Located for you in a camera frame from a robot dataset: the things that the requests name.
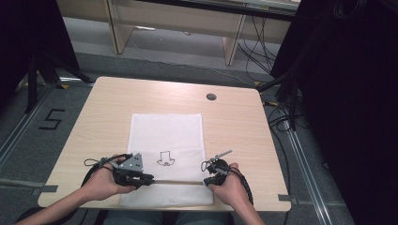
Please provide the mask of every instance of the person's left hand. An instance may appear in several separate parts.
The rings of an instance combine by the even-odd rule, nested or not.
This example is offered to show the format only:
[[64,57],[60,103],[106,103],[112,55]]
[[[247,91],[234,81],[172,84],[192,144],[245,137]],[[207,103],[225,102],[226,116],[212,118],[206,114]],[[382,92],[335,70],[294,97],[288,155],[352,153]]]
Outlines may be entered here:
[[[116,161],[123,160],[124,158],[117,158]],[[113,167],[110,163],[106,163],[103,165],[108,169],[112,170]],[[89,201],[97,200],[105,200],[115,194],[124,194],[129,193],[135,190],[134,186],[120,186],[115,183],[114,178],[112,176],[112,172],[107,170],[106,168],[101,168],[96,170],[88,179],[87,183],[81,187],[81,189],[86,194],[86,198]]]

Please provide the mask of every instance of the black tape marking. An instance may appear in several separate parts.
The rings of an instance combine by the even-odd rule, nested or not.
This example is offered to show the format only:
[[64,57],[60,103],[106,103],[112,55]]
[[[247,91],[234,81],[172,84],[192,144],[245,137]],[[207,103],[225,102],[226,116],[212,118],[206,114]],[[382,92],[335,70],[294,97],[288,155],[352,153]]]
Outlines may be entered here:
[[47,114],[47,117],[44,119],[44,121],[55,121],[55,126],[54,127],[38,127],[38,129],[56,130],[62,120],[61,119],[52,119],[52,118],[50,118],[50,116],[53,112],[64,112],[64,111],[65,110],[62,110],[62,109],[51,109],[50,112]]

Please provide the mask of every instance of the wooden table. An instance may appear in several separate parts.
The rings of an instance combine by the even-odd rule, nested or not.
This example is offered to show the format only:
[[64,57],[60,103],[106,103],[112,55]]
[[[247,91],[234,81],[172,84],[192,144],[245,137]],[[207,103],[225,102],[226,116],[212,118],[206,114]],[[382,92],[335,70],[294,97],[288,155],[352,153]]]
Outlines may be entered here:
[[[208,100],[207,94],[217,99]],[[57,160],[47,185],[55,193],[41,193],[38,204],[48,206],[81,185],[89,170],[87,158],[100,159],[127,152],[130,120],[134,113],[200,113],[207,158],[225,152],[228,163],[238,162],[252,189],[258,211],[288,211],[280,164],[267,118],[254,89],[182,82],[157,82],[101,77],[91,91],[81,114]],[[120,208],[120,195],[83,207]],[[228,211],[215,197],[208,206],[162,208],[161,210]]]

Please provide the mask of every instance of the forearm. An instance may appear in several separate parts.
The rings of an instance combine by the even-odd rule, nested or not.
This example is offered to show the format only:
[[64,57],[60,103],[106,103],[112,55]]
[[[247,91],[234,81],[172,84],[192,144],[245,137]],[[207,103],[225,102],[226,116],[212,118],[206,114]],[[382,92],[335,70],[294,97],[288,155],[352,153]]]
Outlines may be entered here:
[[249,201],[238,202],[231,206],[234,208],[235,212],[239,215],[239,217],[243,220],[245,224],[265,225],[263,219],[260,218],[257,211],[255,211],[254,206],[249,203]]
[[17,224],[47,224],[55,222],[58,219],[66,217],[73,210],[82,204],[87,203],[88,201],[89,200],[87,199],[86,194],[80,188],[67,197],[59,200],[47,208],[40,210],[35,215],[28,217]]

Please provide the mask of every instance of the hand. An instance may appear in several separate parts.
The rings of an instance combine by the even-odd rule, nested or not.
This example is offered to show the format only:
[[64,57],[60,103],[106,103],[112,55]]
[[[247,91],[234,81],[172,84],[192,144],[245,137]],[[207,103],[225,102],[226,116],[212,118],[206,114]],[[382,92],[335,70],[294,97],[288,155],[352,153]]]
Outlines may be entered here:
[[[238,165],[235,162],[229,166],[238,169]],[[241,203],[249,203],[246,189],[240,183],[240,179],[232,172],[228,173],[221,186],[210,184],[208,187],[225,204],[234,207]]]
[[[116,161],[124,160],[123,157],[115,159]],[[105,163],[103,167],[110,170],[113,169],[110,163]],[[96,170],[88,179],[87,183],[81,187],[86,194],[88,201],[105,200],[115,194],[129,193],[135,190],[134,186],[120,186],[115,183],[112,172],[106,168]]]

